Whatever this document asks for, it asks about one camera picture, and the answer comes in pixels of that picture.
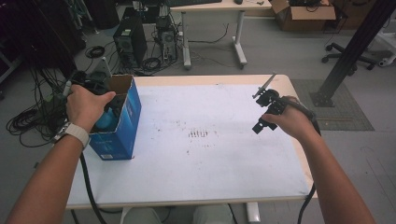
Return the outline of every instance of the table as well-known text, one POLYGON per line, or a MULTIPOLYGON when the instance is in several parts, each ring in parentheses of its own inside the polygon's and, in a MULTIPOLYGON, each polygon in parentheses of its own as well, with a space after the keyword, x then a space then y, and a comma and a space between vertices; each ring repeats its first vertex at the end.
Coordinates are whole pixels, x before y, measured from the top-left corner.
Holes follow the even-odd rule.
POLYGON ((191 58, 189 40, 187 36, 187 26, 190 24, 213 24, 217 23, 237 23, 236 35, 233 36, 233 45, 235 46, 241 68, 243 68, 248 61, 245 53, 242 50, 240 38, 242 34, 242 25, 245 16, 245 10, 251 9, 267 9, 271 8, 268 1, 264 1, 263 5, 258 5, 248 1, 244 1, 241 5, 237 5, 233 0, 222 0, 221 3, 203 4, 186 7, 171 7, 172 12, 181 12, 181 23, 183 31, 183 59, 184 67, 191 69, 191 58))
MULTIPOLYGON (((301 146, 280 129, 264 129, 259 135, 251 131, 265 111, 251 95, 269 77, 136 77, 142 114, 133 159, 101 161, 91 148, 84 150, 96 202, 125 207, 303 199, 312 176, 301 146), (196 107, 183 107, 189 103, 186 98, 196 107), (239 109, 219 113, 228 106, 239 109), (252 108, 248 117, 241 118, 247 107, 252 108), (207 113, 196 116, 197 110, 207 113)), ((284 75, 276 76, 271 87, 296 96, 284 75)), ((67 208, 87 207, 78 166, 67 208)))

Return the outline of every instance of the hand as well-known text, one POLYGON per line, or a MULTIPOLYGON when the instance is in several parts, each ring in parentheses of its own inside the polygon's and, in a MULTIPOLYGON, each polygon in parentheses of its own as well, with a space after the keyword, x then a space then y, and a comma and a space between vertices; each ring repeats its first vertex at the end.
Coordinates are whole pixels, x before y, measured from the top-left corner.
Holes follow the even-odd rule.
POLYGON ((70 122, 85 129, 89 133, 97 120, 102 116, 105 105, 110 102, 116 93, 107 92, 103 95, 94 95, 79 85, 72 85, 71 94, 67 97, 67 116, 70 122))
POLYGON ((285 133, 297 140, 317 133, 306 115, 290 105, 286 106, 281 115, 263 114, 262 119, 278 125, 285 133))

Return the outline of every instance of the blue cardboard box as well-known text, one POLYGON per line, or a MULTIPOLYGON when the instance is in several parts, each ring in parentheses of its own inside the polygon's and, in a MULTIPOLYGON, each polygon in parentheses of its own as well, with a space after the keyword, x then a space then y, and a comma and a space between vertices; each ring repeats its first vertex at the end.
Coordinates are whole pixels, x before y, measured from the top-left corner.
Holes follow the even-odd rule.
POLYGON ((120 119, 114 132, 90 133, 90 146, 103 161, 130 160, 134 151, 137 125, 139 123, 139 95, 132 75, 113 75, 109 88, 124 98, 120 119))

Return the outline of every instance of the pants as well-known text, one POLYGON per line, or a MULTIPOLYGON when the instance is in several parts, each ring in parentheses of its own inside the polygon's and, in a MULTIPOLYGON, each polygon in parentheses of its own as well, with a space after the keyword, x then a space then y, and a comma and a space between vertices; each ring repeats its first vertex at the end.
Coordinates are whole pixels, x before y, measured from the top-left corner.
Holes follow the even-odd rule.
MULTIPOLYGON (((227 204, 198 206, 193 214, 193 224, 232 224, 233 214, 227 204)), ((123 224, 161 224, 152 208, 132 208, 123 224)))

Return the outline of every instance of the white watch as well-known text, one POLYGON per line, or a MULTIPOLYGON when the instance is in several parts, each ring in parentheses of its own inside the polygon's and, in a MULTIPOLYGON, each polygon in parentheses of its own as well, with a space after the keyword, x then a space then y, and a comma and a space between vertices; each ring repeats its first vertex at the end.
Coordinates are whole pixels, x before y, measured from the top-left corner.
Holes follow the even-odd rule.
POLYGON ((67 134, 75 136, 79 141, 81 141, 84 148, 90 142, 90 136, 88 135, 87 131, 71 122, 66 122, 66 124, 61 128, 58 134, 53 137, 54 143, 61 140, 61 138, 67 134))

